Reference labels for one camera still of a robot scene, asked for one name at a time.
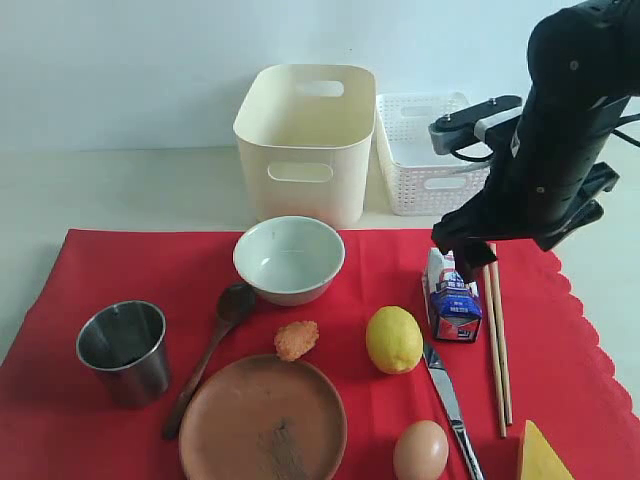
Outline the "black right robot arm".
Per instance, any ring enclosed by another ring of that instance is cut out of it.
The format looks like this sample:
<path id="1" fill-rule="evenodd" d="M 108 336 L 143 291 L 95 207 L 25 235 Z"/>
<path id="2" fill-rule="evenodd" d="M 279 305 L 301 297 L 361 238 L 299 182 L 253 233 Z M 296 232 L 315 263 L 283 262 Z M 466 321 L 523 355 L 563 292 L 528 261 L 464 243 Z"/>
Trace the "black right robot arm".
<path id="1" fill-rule="evenodd" d="M 494 241 L 530 239 L 548 251 L 603 216 L 597 196 L 618 175 L 599 154 L 629 122 L 625 108 L 639 93 L 638 3 L 585 1 L 544 18 L 527 64 L 526 98 L 500 96 L 429 128 L 440 155 L 477 143 L 490 150 L 481 191 L 432 232 L 466 281 L 495 260 Z"/>

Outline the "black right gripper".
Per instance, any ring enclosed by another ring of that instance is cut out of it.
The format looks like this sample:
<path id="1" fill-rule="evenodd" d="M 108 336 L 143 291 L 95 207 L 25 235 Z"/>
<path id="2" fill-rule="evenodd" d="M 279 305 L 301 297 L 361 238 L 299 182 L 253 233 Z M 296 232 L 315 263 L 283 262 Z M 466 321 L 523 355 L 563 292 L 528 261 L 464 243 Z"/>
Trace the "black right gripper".
<path id="1" fill-rule="evenodd" d="M 613 186 L 614 172 L 598 167 L 594 190 L 583 185 L 629 101 L 628 95 L 613 95 L 573 103 L 530 90 L 509 155 L 491 170 L 483 194 L 487 206 L 473 197 L 433 226 L 432 241 L 452 250 L 465 283 L 497 260 L 485 241 L 532 239 L 548 251 L 603 215 L 594 197 Z"/>

